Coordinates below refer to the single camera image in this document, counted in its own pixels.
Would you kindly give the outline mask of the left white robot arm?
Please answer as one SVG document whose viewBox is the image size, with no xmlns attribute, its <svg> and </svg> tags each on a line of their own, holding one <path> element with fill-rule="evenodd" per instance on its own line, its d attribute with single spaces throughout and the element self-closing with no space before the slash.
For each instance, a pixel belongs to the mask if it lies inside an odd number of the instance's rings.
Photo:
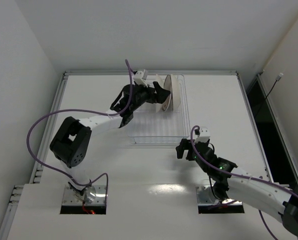
<svg viewBox="0 0 298 240">
<path fill-rule="evenodd" d="M 162 104 L 171 91 L 162 88 L 154 81 L 153 86 L 128 84 L 123 87 L 110 109 L 101 115 L 75 119 L 65 118 L 53 137 L 49 146 L 55 157 L 61 161 L 65 172 L 70 175 L 70 188 L 78 195 L 85 195 L 92 184 L 77 166 L 84 160 L 90 139 L 111 129 L 126 126 L 132 119 L 133 113 L 144 103 Z"/>
</svg>

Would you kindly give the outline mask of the floral orange-rim plate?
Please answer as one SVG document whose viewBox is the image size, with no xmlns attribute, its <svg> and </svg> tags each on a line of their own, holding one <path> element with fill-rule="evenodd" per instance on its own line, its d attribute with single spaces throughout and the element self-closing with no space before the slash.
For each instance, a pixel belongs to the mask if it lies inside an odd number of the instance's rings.
<svg viewBox="0 0 298 240">
<path fill-rule="evenodd" d="M 159 75 L 155 75 L 155 81 L 159 84 L 161 88 L 164 87 L 164 82 L 162 78 Z M 159 112 L 162 109 L 163 102 L 162 103 L 156 103 L 156 112 Z"/>
<path fill-rule="evenodd" d="M 181 104 L 181 91 L 179 81 L 173 74 L 171 75 L 171 85 L 173 111 L 175 112 Z"/>
</svg>

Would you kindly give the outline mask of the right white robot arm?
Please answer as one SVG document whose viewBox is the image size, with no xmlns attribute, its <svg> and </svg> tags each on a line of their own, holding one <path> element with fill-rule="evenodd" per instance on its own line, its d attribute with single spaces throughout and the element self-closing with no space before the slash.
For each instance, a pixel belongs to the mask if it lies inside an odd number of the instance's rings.
<svg viewBox="0 0 298 240">
<path fill-rule="evenodd" d="M 219 200 L 233 199 L 265 212 L 298 237 L 298 184 L 283 187 L 239 168 L 234 162 L 218 157 L 209 143 L 182 139 L 176 147 L 177 158 L 195 161 L 215 183 L 212 193 Z"/>
</svg>

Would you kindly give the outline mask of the sunburst pattern plate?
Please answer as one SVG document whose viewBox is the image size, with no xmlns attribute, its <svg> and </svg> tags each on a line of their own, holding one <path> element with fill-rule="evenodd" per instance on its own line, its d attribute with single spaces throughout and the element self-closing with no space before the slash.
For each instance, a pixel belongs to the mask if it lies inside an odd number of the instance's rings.
<svg viewBox="0 0 298 240">
<path fill-rule="evenodd" d="M 163 85 L 163 89 L 168 90 L 170 92 L 169 96 L 167 97 L 167 99 L 162 103 L 162 107 L 161 110 L 163 112 L 166 112 L 171 104 L 171 100 L 172 100 L 172 79 L 171 79 L 171 75 L 167 75 L 165 80 L 164 80 L 164 85 Z"/>
</svg>

